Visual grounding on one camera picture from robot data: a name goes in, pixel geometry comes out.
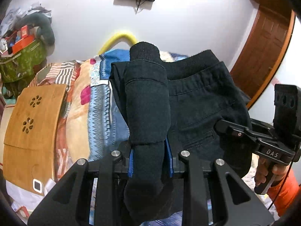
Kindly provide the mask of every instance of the welt pocket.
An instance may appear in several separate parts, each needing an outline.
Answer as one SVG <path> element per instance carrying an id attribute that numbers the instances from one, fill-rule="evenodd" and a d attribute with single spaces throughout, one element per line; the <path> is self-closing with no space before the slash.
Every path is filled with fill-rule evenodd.
<path id="1" fill-rule="evenodd" d="M 204 143 L 211 142 L 214 139 L 213 131 L 209 131 L 207 133 L 204 133 L 203 135 L 200 135 L 198 138 L 195 138 L 193 140 L 190 140 L 189 142 L 186 142 L 183 147 L 185 149 L 191 149 L 195 146 L 202 145 Z"/>

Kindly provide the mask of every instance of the silver round object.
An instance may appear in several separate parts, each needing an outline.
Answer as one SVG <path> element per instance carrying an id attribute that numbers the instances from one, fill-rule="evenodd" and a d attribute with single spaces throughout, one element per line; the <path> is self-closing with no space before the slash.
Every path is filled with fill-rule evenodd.
<path id="1" fill-rule="evenodd" d="M 80 165 L 80 166 L 82 166 L 83 164 L 85 164 L 86 163 L 86 160 L 85 159 L 79 159 L 79 160 L 77 160 L 77 164 L 78 165 Z"/>
<path id="2" fill-rule="evenodd" d="M 112 156 L 120 156 L 120 151 L 119 150 L 113 150 L 112 153 L 111 153 Z"/>
<path id="3" fill-rule="evenodd" d="M 190 153 L 187 150 L 183 150 L 183 151 L 181 151 L 181 155 L 185 156 L 185 157 L 188 157 L 190 155 Z"/>
<path id="4" fill-rule="evenodd" d="M 219 166 L 222 166 L 225 164 L 225 161 L 223 159 L 217 159 L 216 161 L 216 164 L 218 164 Z"/>

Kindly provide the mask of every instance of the folded black pants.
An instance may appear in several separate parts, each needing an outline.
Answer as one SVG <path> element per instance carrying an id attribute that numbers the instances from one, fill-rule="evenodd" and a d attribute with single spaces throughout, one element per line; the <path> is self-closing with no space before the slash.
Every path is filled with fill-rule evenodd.
<path id="1" fill-rule="evenodd" d="M 124 211 L 121 215 L 124 222 L 127 221 L 125 225 L 139 225 L 143 221 L 166 218 L 182 210 L 183 182 L 164 177 L 162 141 L 166 127 L 169 127 L 169 115 L 162 113 L 167 113 L 169 106 L 170 128 L 167 138 L 170 146 L 176 142 L 180 143 L 183 150 L 189 150 L 204 160 L 223 158 L 240 177 L 250 168 L 252 152 L 248 146 L 238 145 L 235 140 L 220 138 L 214 130 L 214 125 L 220 119 L 250 128 L 251 123 L 245 103 L 228 69 L 210 50 L 181 61 L 166 63 L 160 59 L 159 50 L 155 46 L 141 42 L 130 49 L 130 59 L 130 63 L 112 64 L 110 82 L 116 104 L 130 129 L 130 142 L 132 137 L 136 136 L 138 127 L 146 127 L 142 128 L 142 132 L 139 131 L 140 135 L 149 130 L 142 142 L 134 144 L 134 151 L 138 151 L 134 152 L 135 177 L 120 184 L 123 186 L 121 191 L 124 189 L 121 195 L 121 203 L 124 203 L 121 208 Z M 134 67 L 129 70 L 129 64 L 135 65 L 136 71 Z M 157 72 L 162 70 L 159 65 L 165 69 L 167 88 L 164 85 L 164 74 Z M 127 74 L 130 72 L 131 75 L 133 71 L 138 83 L 136 88 L 140 94 L 129 95 L 126 90 Z M 153 79 L 150 75 L 156 75 L 157 78 Z M 156 97 L 155 92 L 150 89 L 152 84 L 139 84 L 139 80 L 145 78 L 149 81 L 154 80 L 156 84 L 164 82 L 164 87 L 156 90 Z M 165 99 L 166 89 L 169 103 L 166 103 Z M 140 110 L 148 111 L 147 115 L 141 116 L 139 111 L 133 111 L 131 103 L 136 99 L 136 108 L 141 103 L 139 98 L 155 99 L 148 109 L 145 105 L 141 106 Z M 154 135 L 157 126 L 160 127 L 160 131 Z"/>

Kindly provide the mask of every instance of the small screw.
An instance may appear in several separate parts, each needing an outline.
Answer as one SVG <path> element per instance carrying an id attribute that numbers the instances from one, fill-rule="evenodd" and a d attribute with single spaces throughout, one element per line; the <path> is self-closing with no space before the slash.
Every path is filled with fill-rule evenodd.
<path id="1" fill-rule="evenodd" d="M 216 161 L 216 164 L 218 164 L 219 166 L 222 166 L 225 164 L 225 161 L 223 159 L 217 159 Z"/>
<path id="2" fill-rule="evenodd" d="M 83 158 L 81 158 L 81 159 L 79 159 L 79 160 L 77 161 L 77 164 L 80 165 L 80 166 L 82 166 L 82 165 L 85 164 L 85 163 L 86 163 L 86 160 L 83 159 Z"/>
<path id="3" fill-rule="evenodd" d="M 183 151 L 181 151 L 181 155 L 184 157 L 188 157 L 190 155 L 190 153 L 187 150 L 183 150 Z"/>
<path id="4" fill-rule="evenodd" d="M 112 156 L 120 156 L 120 151 L 119 150 L 113 150 L 112 153 L 111 153 Z"/>

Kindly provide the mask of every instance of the door panel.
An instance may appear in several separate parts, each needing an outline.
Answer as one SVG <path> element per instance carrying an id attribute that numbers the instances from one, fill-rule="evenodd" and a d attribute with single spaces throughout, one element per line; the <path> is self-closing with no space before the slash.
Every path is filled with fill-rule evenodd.
<path id="1" fill-rule="evenodd" d="M 286 38 L 289 21 L 260 7 L 246 44 L 231 76 L 235 84 L 251 98 L 274 66 Z"/>

